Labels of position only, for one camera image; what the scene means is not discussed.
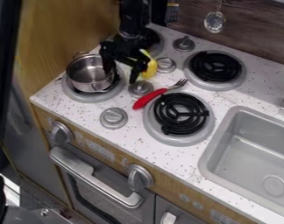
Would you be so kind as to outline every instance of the sink drain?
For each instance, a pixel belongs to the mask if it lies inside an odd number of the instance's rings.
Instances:
[[[284,195],[284,180],[277,176],[267,176],[263,179],[263,186],[265,191],[274,197]]]

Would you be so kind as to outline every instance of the play kitchen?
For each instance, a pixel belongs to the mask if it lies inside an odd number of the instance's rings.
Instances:
[[[154,76],[130,84],[123,63],[107,76],[98,46],[31,97],[75,210],[97,224],[284,223],[284,66],[150,28],[164,43]]]

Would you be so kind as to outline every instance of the oven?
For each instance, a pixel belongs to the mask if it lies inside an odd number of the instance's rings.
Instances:
[[[134,192],[126,176],[69,143],[54,146],[50,158],[60,167],[74,209],[95,224],[154,223],[153,192]]]

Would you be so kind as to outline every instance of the white countertop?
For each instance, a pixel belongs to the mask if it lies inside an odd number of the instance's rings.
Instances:
[[[168,74],[157,74],[151,79],[156,88],[175,84],[184,78],[182,65],[192,53],[202,50],[219,50],[231,53],[241,59],[246,66],[247,76],[242,86],[227,92],[210,92],[189,83],[183,90],[204,99],[213,109],[216,117],[215,130],[227,111],[234,106],[246,106],[270,116],[284,120],[278,114],[279,105],[284,98],[284,66],[270,60],[240,52],[222,45],[189,36],[195,41],[192,52],[177,52],[172,43],[182,38],[183,33],[173,31],[155,24],[152,28],[165,38],[164,51],[159,57],[169,57],[176,61],[177,69]],[[129,74],[129,69],[122,66]],[[94,135],[105,142],[116,146],[135,158],[143,160],[168,175],[177,178],[183,184],[196,189],[210,198],[230,207],[244,216],[263,223],[284,224],[284,217],[250,201],[230,190],[207,180],[199,172],[197,163],[212,135],[202,143],[189,147],[172,147],[160,143],[148,135],[142,123],[142,110],[134,111],[131,105],[135,102],[127,87],[112,100],[92,103],[80,103],[70,100],[63,92],[60,80],[56,78],[31,97],[31,102],[50,113],[62,117],[76,127]],[[129,115],[129,122],[117,130],[105,129],[99,123],[99,115],[107,108],[119,107]]]

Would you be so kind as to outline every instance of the oven handle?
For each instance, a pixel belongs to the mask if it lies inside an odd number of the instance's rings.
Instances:
[[[125,197],[120,192],[117,192],[99,179],[93,177],[94,168],[91,165],[81,161],[75,154],[62,149],[60,146],[55,146],[51,149],[50,158],[75,178],[84,181],[86,184],[94,187],[99,192],[125,207],[131,209],[138,208],[143,201],[143,198],[135,192],[129,197]]]

